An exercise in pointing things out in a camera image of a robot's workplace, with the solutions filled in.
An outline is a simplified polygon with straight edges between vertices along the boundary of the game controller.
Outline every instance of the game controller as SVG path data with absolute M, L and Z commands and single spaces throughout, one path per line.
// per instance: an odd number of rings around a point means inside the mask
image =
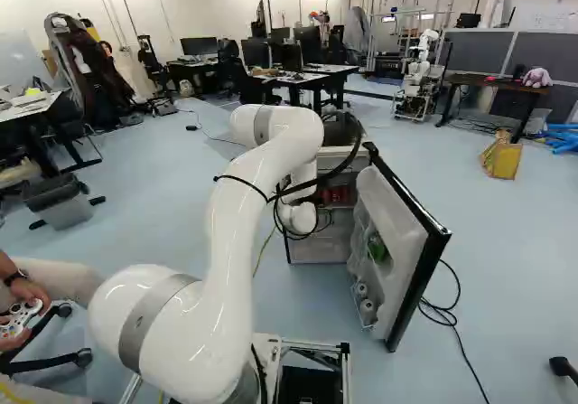
M 10 322 L 0 325 L 0 338 L 15 338 L 24 327 L 42 310 L 42 300 L 34 299 L 33 305 L 25 302 L 14 303 L 8 310 Z

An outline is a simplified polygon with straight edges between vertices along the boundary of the whiteboard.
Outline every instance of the whiteboard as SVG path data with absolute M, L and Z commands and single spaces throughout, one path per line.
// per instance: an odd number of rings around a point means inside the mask
M 36 76 L 49 86 L 52 78 L 24 30 L 0 33 L 0 84 L 19 92 Z
M 578 5 L 522 3 L 516 6 L 509 28 L 578 32 Z

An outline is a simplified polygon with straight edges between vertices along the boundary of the stuffed toy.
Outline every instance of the stuffed toy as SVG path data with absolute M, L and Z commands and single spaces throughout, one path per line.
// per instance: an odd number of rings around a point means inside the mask
M 554 84 L 550 79 L 550 73 L 544 68 L 534 68 L 528 71 L 522 79 L 522 83 L 524 86 L 531 86 L 532 88 L 543 88 Z

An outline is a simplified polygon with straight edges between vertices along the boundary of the floor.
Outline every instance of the floor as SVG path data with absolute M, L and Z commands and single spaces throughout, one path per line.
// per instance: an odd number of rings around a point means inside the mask
M 351 74 L 345 83 L 345 90 L 348 92 L 363 92 L 377 96 L 393 97 L 394 93 L 399 90 L 399 86 L 366 80 L 361 74 Z
M 458 329 L 490 400 L 577 402 L 578 389 L 554 378 L 547 360 L 562 354 L 578 362 L 578 315 L 572 308 L 578 297 L 573 239 L 578 157 L 554 156 L 527 144 L 515 182 L 490 179 L 481 171 L 478 155 L 491 136 L 395 121 L 389 101 L 347 99 L 392 169 L 453 231 L 443 258 L 461 279 Z M 13 256 L 83 262 L 105 275 L 129 264 L 160 263 L 203 277 L 207 243 L 200 223 L 212 177 L 243 148 L 203 134 L 228 140 L 228 113 L 234 104 L 221 101 L 226 106 L 217 108 L 195 99 L 179 104 L 195 113 L 148 118 L 97 138 L 105 162 L 78 172 L 94 194 L 107 196 L 92 220 L 62 232 L 30 232 L 33 216 L 17 209 L 0 230 L 0 246 Z M 203 130 L 186 131 L 197 116 Z M 91 151 L 84 146 L 83 152 Z M 256 249 L 271 227 L 270 216 L 264 215 Z M 343 266 L 288 266 L 282 240 L 275 235 L 255 279 L 255 330 L 351 342 L 353 402 L 358 404 L 482 402 L 450 330 L 417 314 L 398 351 L 387 353 L 381 342 L 360 330 L 349 284 Z M 426 295 L 445 304 L 454 291 L 451 277 L 439 268 Z M 53 347 L 37 343 L 30 352 L 93 345 L 85 317 L 77 310 L 66 324 L 57 321 L 54 334 L 42 338 L 52 339 Z M 47 372 L 23 380 L 114 403 L 129 376 L 96 350 L 86 375 Z M 136 402 L 158 402 L 158 391 L 145 386 Z

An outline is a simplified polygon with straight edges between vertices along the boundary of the person's hand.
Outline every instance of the person's hand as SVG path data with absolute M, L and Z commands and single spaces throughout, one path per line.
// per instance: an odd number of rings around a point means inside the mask
M 42 310 L 39 315 L 44 315 L 48 308 L 51 306 L 51 298 L 48 297 L 44 288 L 40 285 L 35 284 L 30 280 L 23 278 L 17 278 L 10 286 L 10 292 L 18 300 L 23 300 L 31 305 L 34 304 L 34 299 L 39 298 L 42 300 Z
M 9 316 L 0 316 L 0 324 L 10 323 Z M 15 337 L 4 338 L 0 336 L 0 352 L 10 352 L 24 345 L 28 338 L 30 338 L 30 329 L 24 329 L 22 332 Z

